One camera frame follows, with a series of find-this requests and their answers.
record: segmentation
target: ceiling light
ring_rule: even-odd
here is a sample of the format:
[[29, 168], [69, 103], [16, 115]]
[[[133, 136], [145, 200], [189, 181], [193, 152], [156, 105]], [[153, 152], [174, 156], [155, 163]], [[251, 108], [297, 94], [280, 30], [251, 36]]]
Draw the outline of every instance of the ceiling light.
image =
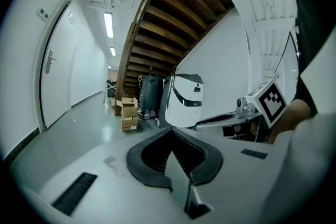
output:
[[104, 20], [107, 36], [113, 38], [112, 14], [104, 12]]
[[114, 48], [110, 48], [110, 50], [111, 50], [112, 55], [116, 56], [115, 49]]

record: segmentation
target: glossy floor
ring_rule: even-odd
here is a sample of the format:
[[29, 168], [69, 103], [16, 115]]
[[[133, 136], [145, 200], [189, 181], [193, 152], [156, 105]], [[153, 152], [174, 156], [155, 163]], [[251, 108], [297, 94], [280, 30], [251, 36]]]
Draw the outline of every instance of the glossy floor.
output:
[[103, 98], [103, 93], [95, 95], [39, 134], [10, 168], [17, 183], [39, 193], [57, 172], [96, 146], [158, 128], [154, 120], [139, 119], [137, 130], [122, 132], [120, 117]]

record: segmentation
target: door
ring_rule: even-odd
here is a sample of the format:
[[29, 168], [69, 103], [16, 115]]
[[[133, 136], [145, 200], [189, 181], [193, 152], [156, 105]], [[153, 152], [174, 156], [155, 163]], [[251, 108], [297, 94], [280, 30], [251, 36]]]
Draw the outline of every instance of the door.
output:
[[75, 1], [57, 22], [43, 60], [41, 108], [45, 126], [50, 127], [70, 109], [72, 62], [83, 22]]

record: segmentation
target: baseboard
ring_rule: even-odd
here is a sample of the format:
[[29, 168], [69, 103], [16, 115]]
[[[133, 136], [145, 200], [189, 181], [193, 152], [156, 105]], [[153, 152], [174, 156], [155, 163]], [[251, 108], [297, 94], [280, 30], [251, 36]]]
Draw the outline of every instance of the baseboard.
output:
[[98, 93], [101, 93], [101, 92], [102, 92], [102, 90], [99, 91], [99, 92], [96, 92], [96, 93], [94, 93], [94, 94], [92, 94], [92, 95], [89, 95], [88, 97], [86, 97], [86, 98], [84, 98], [84, 99], [78, 101], [77, 103], [74, 103], [74, 104], [71, 106], [71, 109], [74, 109], [76, 106], [78, 106], [78, 105], [84, 103], [85, 101], [87, 101], [87, 100], [90, 99], [91, 97], [94, 97], [95, 95], [97, 95]]
[[9, 168], [16, 157], [28, 146], [28, 144], [38, 135], [40, 134], [39, 128], [33, 130], [30, 134], [28, 134], [18, 145], [7, 155], [4, 159], [4, 164]]

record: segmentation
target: staircase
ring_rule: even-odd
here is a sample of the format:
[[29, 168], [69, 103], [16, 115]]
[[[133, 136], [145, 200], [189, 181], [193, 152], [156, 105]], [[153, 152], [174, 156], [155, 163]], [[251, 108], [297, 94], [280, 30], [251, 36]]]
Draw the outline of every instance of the staircase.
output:
[[[147, 0], [126, 38], [118, 73], [117, 100], [122, 96], [139, 96], [140, 75], [166, 77], [174, 72], [233, 7], [231, 0]], [[119, 108], [115, 114], [120, 115]]]

